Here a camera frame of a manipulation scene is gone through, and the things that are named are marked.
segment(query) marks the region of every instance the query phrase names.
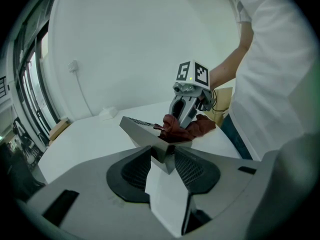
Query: person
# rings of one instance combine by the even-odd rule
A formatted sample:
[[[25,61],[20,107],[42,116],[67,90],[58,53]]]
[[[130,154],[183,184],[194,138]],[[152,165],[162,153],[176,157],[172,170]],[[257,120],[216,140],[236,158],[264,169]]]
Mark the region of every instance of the person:
[[[300,103],[312,81],[318,43],[291,0],[236,0],[236,9],[240,42],[210,71],[210,87],[235,78],[221,129],[243,159],[259,161],[312,130]]]

